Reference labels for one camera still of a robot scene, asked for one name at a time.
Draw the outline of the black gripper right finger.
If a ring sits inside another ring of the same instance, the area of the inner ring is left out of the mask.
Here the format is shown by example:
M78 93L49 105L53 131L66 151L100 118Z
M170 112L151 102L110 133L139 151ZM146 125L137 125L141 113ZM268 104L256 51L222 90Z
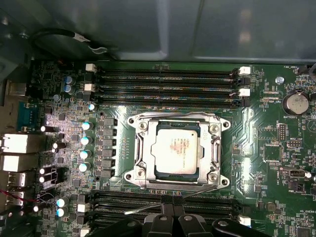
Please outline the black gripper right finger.
M227 218L214 220L208 225L200 215L187 214L183 197L173 196L174 217L185 237L265 237L266 234Z

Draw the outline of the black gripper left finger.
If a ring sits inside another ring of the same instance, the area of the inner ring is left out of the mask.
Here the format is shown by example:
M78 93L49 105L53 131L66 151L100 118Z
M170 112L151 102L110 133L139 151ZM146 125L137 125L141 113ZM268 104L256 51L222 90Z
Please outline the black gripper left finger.
M106 228L95 228L87 237L171 237L174 222L173 197L160 199L160 214L146 216L144 222L125 218Z

